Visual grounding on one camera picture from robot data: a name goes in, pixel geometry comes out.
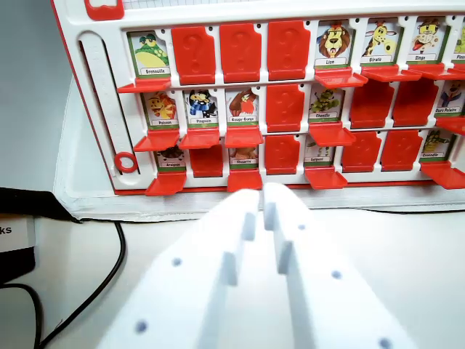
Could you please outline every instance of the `white table surface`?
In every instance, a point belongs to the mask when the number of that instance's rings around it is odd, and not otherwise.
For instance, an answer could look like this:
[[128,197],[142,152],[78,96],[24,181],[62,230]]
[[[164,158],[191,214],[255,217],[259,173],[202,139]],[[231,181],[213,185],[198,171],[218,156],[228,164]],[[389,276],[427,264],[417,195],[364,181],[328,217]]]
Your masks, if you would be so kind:
[[[328,222],[341,250],[419,348],[465,348],[463,212],[384,214],[322,209],[317,216]],[[128,253],[118,280],[49,348],[94,348],[150,263],[192,224],[124,224]],[[44,218],[36,220],[36,239],[37,268],[17,282],[39,293],[45,335],[104,279],[116,261],[119,242],[110,222],[75,224]],[[265,230],[257,232],[256,241],[247,243],[239,286],[228,293],[221,349],[293,347],[286,283],[275,272],[272,248],[272,234]],[[28,295],[21,290],[1,290],[0,348],[32,348],[33,331]]]

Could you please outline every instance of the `lion character card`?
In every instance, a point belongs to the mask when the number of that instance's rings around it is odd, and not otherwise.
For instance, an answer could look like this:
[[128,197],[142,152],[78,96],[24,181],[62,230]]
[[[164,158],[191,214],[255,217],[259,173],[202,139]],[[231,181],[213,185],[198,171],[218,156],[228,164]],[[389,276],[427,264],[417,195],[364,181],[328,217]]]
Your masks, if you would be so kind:
[[315,68],[347,67],[350,64],[353,33],[348,20],[320,22]]
[[464,113],[465,81],[450,80],[444,83],[437,102],[435,117],[460,116]]
[[160,172],[175,172],[186,170],[184,151],[179,149],[177,145],[164,151],[156,151],[154,152],[154,155],[158,171]]
[[444,129],[431,129],[426,136],[420,162],[446,161],[456,136]]
[[465,64],[465,23],[462,23],[462,29],[458,35],[456,48],[453,50],[452,63]]
[[188,127],[217,127],[217,99],[207,89],[184,91]]
[[371,18],[365,32],[360,64],[365,67],[394,65],[402,27],[394,18]]
[[330,166],[333,164],[335,147],[320,147],[307,135],[305,140],[304,167]]
[[255,148],[229,149],[231,169],[256,169],[259,166],[259,150]]
[[343,101],[344,90],[327,89],[323,85],[313,84],[308,122],[339,121]]
[[166,92],[141,93],[148,129],[177,129],[176,103]]
[[418,17],[407,64],[436,64],[442,59],[448,26],[444,17]]
[[226,113],[228,126],[259,124],[259,98],[252,88],[226,91]]
[[161,79],[171,76],[165,42],[156,36],[155,31],[132,31],[127,36],[136,77]]

